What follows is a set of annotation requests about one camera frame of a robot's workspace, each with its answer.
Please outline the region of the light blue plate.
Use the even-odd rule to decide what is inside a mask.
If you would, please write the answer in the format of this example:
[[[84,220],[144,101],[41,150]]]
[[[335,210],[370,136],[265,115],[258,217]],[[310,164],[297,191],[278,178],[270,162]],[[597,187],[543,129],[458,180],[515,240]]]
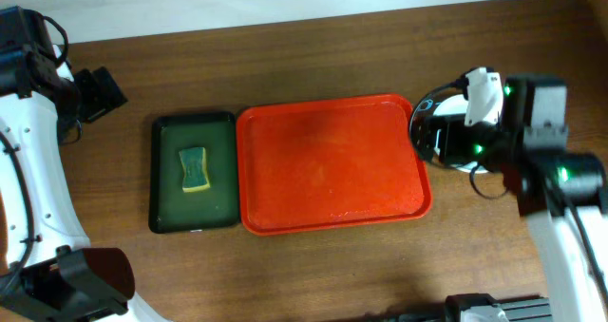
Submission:
[[[455,96],[451,96],[451,97],[448,97],[448,98],[442,100],[440,103],[439,102],[434,103],[433,107],[434,107],[434,110],[431,113],[432,116],[465,114],[466,109],[468,107],[468,101],[465,100],[463,94],[457,94]],[[440,154],[440,149],[438,146],[439,146],[439,139],[437,137],[435,147],[434,147],[434,153],[436,156],[439,156],[439,154]],[[473,167],[475,165],[477,165],[477,162],[473,161],[473,162],[470,162],[470,163],[467,163],[467,164],[464,164],[461,166],[457,166],[456,169],[461,172],[470,173],[470,171],[473,169]],[[480,174],[480,173],[486,174],[486,173],[488,173],[488,171],[481,166],[476,171],[476,174]]]

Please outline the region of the green yellow sponge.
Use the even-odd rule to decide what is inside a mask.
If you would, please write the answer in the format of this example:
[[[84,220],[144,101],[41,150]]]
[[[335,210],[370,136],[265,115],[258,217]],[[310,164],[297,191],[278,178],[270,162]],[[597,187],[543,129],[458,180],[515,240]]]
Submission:
[[[195,193],[211,187],[207,169],[207,152],[204,147],[182,149],[179,152],[183,171],[182,191]]]

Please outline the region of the red plastic tray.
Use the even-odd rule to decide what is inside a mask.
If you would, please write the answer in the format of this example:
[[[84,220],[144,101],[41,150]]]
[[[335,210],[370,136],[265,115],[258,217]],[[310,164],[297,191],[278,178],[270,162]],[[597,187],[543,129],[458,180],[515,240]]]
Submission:
[[[258,236],[412,220],[431,208],[394,93],[271,104],[237,118],[240,217]]]

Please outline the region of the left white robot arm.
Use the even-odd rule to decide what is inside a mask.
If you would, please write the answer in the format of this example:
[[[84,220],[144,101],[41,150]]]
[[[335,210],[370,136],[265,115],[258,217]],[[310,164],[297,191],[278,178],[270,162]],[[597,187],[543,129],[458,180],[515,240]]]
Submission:
[[[105,68],[73,72],[52,25],[32,9],[1,12],[1,305],[31,321],[156,321],[126,254],[91,246],[59,152],[125,96]]]

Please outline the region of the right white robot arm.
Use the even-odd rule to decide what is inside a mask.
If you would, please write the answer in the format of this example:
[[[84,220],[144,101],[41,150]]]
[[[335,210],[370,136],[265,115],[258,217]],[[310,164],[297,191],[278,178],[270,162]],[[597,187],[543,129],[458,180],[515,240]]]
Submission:
[[[447,321],[603,321],[607,317],[607,173],[567,148],[566,83],[553,75],[502,78],[476,67],[413,108],[416,156],[446,170],[498,174],[538,250],[549,295],[503,303],[453,295]]]

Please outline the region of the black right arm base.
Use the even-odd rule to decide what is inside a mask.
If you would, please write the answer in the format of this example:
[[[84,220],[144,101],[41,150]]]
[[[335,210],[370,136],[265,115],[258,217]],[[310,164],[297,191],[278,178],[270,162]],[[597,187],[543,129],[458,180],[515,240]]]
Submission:
[[[443,304],[371,319],[385,322],[551,322],[549,300],[525,296],[497,300],[490,294],[455,294]]]

